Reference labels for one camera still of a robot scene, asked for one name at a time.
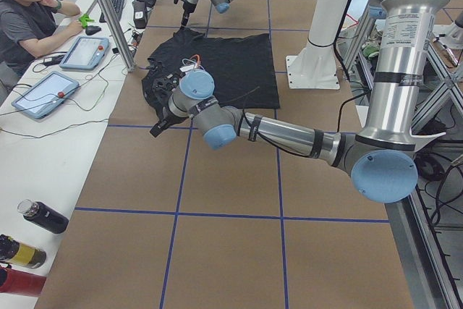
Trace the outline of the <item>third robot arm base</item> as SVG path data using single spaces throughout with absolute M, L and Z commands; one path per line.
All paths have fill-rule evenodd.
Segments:
M 441 41 L 449 48 L 462 49 L 463 29 L 462 29 L 463 12 L 453 21 L 451 25 L 444 28 L 441 35 Z

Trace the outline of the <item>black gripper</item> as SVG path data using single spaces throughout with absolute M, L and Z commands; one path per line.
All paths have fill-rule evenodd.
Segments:
M 178 4 L 179 2 L 183 2 L 182 8 L 183 8 L 183 15 L 182 19 L 183 20 L 188 20 L 190 17 L 190 14 L 195 11 L 195 0 L 174 0 L 174 4 Z
M 157 101 L 165 101 L 179 85 L 181 75 L 171 73 L 165 77 L 156 77 L 153 80 L 153 94 Z

